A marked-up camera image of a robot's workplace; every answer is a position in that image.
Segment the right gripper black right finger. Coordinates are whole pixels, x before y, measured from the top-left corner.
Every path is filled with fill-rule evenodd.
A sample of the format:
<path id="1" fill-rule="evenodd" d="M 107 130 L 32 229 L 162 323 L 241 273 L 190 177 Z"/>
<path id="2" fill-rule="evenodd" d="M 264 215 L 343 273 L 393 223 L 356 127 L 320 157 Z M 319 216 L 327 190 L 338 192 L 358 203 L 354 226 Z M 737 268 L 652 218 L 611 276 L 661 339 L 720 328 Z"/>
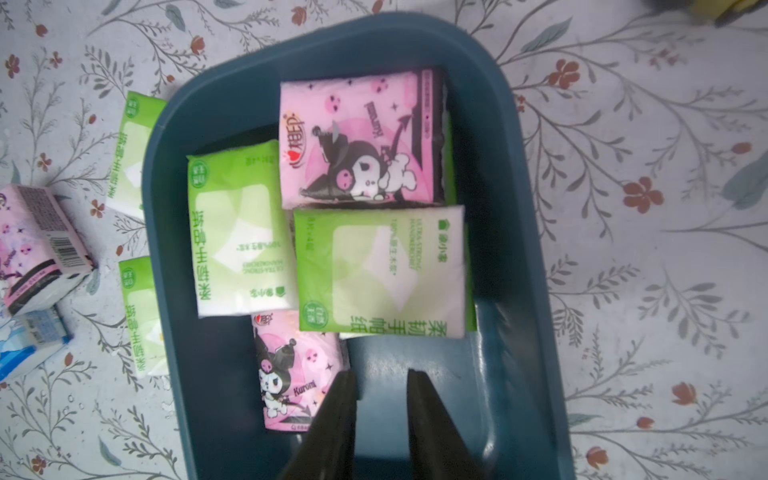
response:
<path id="1" fill-rule="evenodd" d="M 407 413 L 414 479 L 485 479 L 426 372 L 408 370 Z"/>

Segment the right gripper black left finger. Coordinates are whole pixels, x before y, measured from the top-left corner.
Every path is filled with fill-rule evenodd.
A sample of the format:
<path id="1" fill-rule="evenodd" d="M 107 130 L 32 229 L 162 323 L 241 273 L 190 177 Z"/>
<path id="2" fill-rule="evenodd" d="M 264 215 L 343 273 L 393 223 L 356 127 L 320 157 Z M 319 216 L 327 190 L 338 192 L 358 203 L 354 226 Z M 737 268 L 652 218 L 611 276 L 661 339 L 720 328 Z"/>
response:
<path id="1" fill-rule="evenodd" d="M 356 374 L 339 372 L 279 479 L 353 479 L 357 402 Z"/>

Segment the pink Kuromi tissue pack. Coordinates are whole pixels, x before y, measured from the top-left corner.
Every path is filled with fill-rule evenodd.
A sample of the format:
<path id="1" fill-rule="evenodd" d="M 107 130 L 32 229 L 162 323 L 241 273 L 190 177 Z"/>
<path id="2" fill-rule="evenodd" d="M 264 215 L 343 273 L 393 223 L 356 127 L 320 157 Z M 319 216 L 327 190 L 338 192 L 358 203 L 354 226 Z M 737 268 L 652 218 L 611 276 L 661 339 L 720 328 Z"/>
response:
<path id="1" fill-rule="evenodd" d="M 265 428 L 310 429 L 336 375 L 349 368 L 346 346 L 335 333 L 302 332 L 292 310 L 251 316 Z"/>
<path id="2" fill-rule="evenodd" d="M 1 282 L 12 315 L 54 306 L 95 264 L 46 187 L 1 189 Z"/>
<path id="3" fill-rule="evenodd" d="M 284 209 L 443 203 L 446 100 L 437 68 L 281 83 Z"/>

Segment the blue Cinnamoroll tissue pack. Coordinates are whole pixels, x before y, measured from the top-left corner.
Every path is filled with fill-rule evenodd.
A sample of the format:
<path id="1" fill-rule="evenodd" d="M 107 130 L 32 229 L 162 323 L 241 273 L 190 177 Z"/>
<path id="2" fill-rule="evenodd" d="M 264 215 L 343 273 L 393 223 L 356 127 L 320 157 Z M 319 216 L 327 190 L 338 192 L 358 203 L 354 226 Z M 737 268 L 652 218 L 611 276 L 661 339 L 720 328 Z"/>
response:
<path id="1" fill-rule="evenodd" d="M 1 382 L 23 376 L 71 339 L 57 309 L 12 316 L 1 307 Z"/>

